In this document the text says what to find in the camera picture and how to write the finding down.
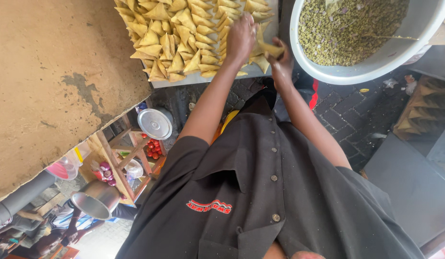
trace black shirt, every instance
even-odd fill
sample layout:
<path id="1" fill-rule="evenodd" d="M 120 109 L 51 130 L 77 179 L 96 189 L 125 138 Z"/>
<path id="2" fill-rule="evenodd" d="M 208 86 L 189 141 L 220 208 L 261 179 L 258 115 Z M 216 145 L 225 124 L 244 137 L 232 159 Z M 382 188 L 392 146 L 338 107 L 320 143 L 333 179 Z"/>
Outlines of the black shirt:
<path id="1" fill-rule="evenodd" d="M 261 259 L 275 239 L 289 257 L 423 258 L 386 193 L 334 167 L 260 98 L 210 147 L 175 143 L 117 259 Z"/>

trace shirt pocket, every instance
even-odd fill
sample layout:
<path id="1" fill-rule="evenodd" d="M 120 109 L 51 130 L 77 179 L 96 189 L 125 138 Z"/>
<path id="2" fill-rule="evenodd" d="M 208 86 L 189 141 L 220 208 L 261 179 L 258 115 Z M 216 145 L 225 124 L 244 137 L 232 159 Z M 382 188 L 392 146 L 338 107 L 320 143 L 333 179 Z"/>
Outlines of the shirt pocket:
<path id="1" fill-rule="evenodd" d="M 234 247 L 203 239 L 199 241 L 199 259 L 237 259 L 238 254 L 239 250 Z"/>

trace red logo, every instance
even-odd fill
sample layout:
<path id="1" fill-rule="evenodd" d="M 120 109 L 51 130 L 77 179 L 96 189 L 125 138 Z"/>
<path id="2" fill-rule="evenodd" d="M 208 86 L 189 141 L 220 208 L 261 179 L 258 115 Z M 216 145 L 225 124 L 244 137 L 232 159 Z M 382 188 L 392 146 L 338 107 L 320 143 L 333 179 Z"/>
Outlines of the red logo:
<path id="1" fill-rule="evenodd" d="M 190 200 L 189 203 L 187 203 L 186 205 L 196 212 L 207 212 L 210 209 L 215 209 L 219 212 L 229 214 L 232 209 L 232 205 L 220 202 L 219 200 L 214 200 L 213 202 L 208 204 L 201 204 L 194 200 Z"/>

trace aluminum pot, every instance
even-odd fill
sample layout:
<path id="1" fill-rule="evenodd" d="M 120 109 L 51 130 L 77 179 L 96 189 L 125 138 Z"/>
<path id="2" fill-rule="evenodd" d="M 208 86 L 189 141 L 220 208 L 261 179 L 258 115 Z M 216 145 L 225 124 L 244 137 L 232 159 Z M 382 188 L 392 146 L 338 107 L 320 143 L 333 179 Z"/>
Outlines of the aluminum pot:
<path id="1" fill-rule="evenodd" d="M 308 59 L 299 43 L 299 15 L 303 3 L 304 0 L 296 0 L 291 14 L 289 33 L 293 55 L 313 78 L 338 85 L 366 82 L 394 70 L 428 44 L 445 18 L 445 0 L 410 0 L 408 13 L 394 35 L 418 41 L 390 39 L 375 54 L 354 66 L 324 66 Z"/>
<path id="2" fill-rule="evenodd" d="M 108 220 L 120 201 L 120 195 L 116 187 L 94 180 L 73 193 L 70 200 L 87 215 L 100 220 Z"/>

